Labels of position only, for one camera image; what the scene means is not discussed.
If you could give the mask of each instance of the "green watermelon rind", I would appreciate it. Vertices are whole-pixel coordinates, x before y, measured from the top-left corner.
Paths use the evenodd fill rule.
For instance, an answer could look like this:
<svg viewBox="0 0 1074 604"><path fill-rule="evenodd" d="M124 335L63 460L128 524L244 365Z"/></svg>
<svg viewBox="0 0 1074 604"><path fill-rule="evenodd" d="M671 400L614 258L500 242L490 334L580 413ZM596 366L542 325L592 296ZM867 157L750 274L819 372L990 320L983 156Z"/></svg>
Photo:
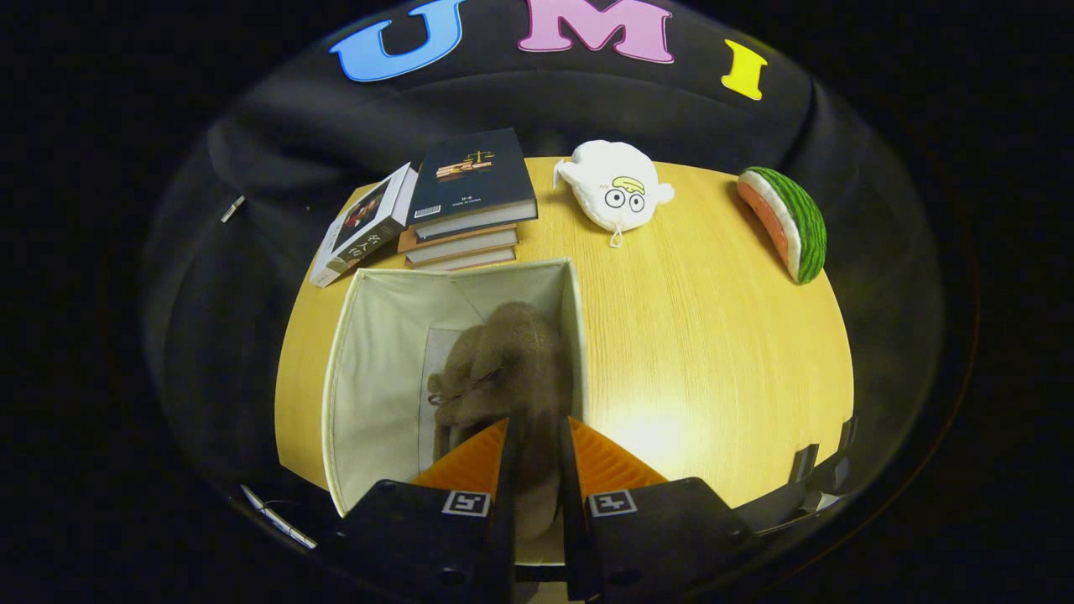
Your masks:
<svg viewBox="0 0 1074 604"><path fill-rule="evenodd" d="M798 283L807 284L821 274L828 250L828 230L824 226L821 208L798 183L771 168L750 167L742 171L754 172L764 178L783 200L787 212L798 228L801 254L798 260Z"/></svg>

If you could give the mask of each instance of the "stuffed toy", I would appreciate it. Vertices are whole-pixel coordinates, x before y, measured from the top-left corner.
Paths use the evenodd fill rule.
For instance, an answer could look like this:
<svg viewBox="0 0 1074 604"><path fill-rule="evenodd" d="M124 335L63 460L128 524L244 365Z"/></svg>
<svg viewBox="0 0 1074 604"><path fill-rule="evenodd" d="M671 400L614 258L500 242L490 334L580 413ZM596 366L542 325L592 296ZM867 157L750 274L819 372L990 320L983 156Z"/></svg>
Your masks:
<svg viewBox="0 0 1074 604"><path fill-rule="evenodd" d="M436 409L435 456L447 448L446 431L468 438L496 421L524 412L514 498L518 542L546 531L560 492L558 421L570 412L574 373L556 327L522 302L508 302L484 325L464 331L444 371L429 376Z"/></svg>
<svg viewBox="0 0 1074 604"><path fill-rule="evenodd" d="M824 268L828 231L813 198L771 168L746 168L738 192L750 204L795 283L804 285Z"/></svg>
<svg viewBox="0 0 1074 604"><path fill-rule="evenodd" d="M626 143L582 143L570 161L555 164L553 189L560 176L570 184L585 215L612 233L611 247L622 245L624 231L651 220L656 206L674 197L674 188L657 179L649 157Z"/></svg>

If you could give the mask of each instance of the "fabric storage box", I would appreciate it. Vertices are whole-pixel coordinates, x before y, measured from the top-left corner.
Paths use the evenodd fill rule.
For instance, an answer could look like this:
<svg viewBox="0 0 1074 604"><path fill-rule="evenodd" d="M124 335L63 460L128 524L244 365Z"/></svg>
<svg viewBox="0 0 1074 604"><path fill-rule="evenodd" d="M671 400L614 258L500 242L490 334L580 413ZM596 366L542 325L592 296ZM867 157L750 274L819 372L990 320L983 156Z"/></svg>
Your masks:
<svg viewBox="0 0 1074 604"><path fill-rule="evenodd" d="M574 365L571 415L584 421L585 339L569 259L450 273L355 273L329 356L321 414L324 469L340 516L377 480L412 480L430 463L433 443L419 418L427 423L435 411L423 397L431 332L482 323L511 301L532 304L560 326ZM551 534L557 526L542 537L547 543L520 549L518 562L562 563L562 533Z"/></svg>

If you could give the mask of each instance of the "orange gripper pad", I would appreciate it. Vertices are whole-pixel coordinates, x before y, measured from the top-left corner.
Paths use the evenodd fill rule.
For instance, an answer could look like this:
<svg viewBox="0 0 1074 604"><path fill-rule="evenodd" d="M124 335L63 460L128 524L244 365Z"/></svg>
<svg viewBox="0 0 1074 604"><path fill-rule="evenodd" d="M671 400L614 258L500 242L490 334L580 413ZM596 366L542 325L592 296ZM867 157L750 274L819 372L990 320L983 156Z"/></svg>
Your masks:
<svg viewBox="0 0 1074 604"><path fill-rule="evenodd" d="M575 464L582 501L594 493L638 489L667 483L668 479L647 465L611 438L570 418L575 443Z"/></svg>
<svg viewBox="0 0 1074 604"><path fill-rule="evenodd" d="M467 438L419 474L411 484L434 489L492 493L495 501L499 457L507 440L508 421L508 418L500 419Z"/></svg>

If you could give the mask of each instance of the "pink letter m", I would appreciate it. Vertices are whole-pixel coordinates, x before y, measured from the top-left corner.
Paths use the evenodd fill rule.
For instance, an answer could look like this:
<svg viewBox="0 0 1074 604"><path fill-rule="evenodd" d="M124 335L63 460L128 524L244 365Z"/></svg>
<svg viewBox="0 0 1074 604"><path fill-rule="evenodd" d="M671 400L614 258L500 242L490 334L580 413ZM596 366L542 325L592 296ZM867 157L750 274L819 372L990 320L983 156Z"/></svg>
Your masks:
<svg viewBox="0 0 1074 604"><path fill-rule="evenodd" d="M598 11L585 0L527 1L529 37L519 41L523 51L553 53L570 48L570 40L560 33L563 19L590 51L603 48L622 28L623 41L614 46L620 55L657 63L674 61L664 37L664 19L671 13L659 6L639 0L619 0Z"/></svg>

